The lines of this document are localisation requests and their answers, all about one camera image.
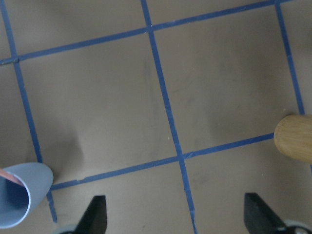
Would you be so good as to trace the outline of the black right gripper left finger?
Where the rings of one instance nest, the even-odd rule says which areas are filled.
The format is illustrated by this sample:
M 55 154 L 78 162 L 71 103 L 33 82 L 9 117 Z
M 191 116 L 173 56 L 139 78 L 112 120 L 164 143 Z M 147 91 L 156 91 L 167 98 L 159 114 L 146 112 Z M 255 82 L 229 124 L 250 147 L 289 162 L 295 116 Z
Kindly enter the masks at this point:
M 106 196 L 94 196 L 74 230 L 75 234 L 104 234 L 107 230 Z

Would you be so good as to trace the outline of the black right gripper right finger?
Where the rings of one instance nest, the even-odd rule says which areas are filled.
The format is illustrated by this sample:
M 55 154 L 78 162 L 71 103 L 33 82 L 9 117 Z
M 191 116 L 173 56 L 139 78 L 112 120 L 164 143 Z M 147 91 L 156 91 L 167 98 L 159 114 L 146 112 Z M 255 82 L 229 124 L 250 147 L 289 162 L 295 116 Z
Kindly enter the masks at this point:
M 244 195 L 244 224 L 250 234 L 293 233 L 257 193 Z

